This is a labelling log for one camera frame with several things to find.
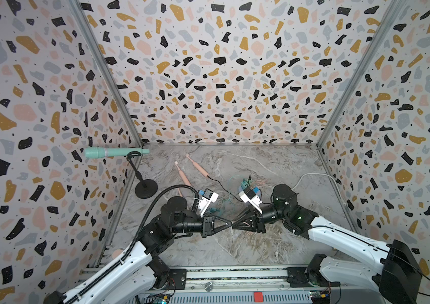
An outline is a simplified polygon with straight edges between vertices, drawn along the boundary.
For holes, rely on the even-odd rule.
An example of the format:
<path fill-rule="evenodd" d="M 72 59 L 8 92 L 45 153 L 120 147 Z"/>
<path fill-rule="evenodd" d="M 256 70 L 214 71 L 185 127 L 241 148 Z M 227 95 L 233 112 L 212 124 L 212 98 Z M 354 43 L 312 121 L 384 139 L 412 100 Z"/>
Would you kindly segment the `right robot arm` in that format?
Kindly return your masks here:
<path fill-rule="evenodd" d="M 236 230 L 265 233 L 266 225 L 281 222 L 293 235 L 326 244 L 350 261 L 316 254 L 306 269 L 293 273 L 288 282 L 330 288 L 334 283 L 376 291 L 390 303 L 416 303 L 425 274 L 403 242 L 364 237 L 332 223 L 297 202 L 297 193 L 286 184 L 273 188 L 270 202 L 262 201 L 258 188 L 239 192 L 247 210 L 232 224 Z"/>

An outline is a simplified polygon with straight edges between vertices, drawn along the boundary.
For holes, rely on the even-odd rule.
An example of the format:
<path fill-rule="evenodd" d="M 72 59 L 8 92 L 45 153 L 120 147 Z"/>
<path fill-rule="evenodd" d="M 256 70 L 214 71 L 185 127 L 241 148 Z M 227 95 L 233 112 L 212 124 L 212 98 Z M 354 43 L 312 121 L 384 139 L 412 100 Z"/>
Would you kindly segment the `pink toothbrush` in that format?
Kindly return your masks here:
<path fill-rule="evenodd" d="M 200 165 L 198 164 L 196 161 L 194 161 L 193 159 L 191 159 L 189 154 L 185 155 L 192 163 L 192 165 L 204 176 L 209 178 L 209 174 L 208 172 Z"/>
<path fill-rule="evenodd" d="M 175 164 L 175 166 L 176 166 L 176 168 L 177 168 L 177 170 L 178 170 L 178 174 L 179 174 L 179 176 L 181 177 L 181 179 L 182 179 L 182 181 L 184 182 L 184 184 L 185 185 L 187 185 L 187 186 L 191 186 L 191 183 L 190 183 L 190 181 L 188 180 L 188 177 L 186 176 L 186 174 L 182 171 L 182 169 L 180 168 L 180 166 L 178 165 L 178 162 L 177 161 L 175 161 L 174 162 L 174 164 Z"/>

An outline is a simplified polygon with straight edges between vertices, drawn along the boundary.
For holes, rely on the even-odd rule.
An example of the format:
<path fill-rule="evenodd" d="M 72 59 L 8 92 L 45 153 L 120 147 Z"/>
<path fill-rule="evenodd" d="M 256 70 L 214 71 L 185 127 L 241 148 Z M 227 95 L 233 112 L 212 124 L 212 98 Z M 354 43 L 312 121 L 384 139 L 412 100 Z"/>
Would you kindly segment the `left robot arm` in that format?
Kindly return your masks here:
<path fill-rule="evenodd" d="M 220 233 L 232 226 L 230 220 L 217 216 L 203 216 L 202 212 L 217 200 L 218 195 L 206 189 L 203 192 L 192 186 L 193 206 L 186 198 L 173 196 L 160 208 L 160 214 L 149 219 L 158 201 L 168 192 L 168 187 L 155 197 L 129 246 L 96 274 L 66 293 L 54 291 L 45 303 L 120 303 L 152 288 L 169 289 L 176 284 L 170 268 L 160 259 L 160 254 L 176 239 L 200 234 L 203 238 Z"/>

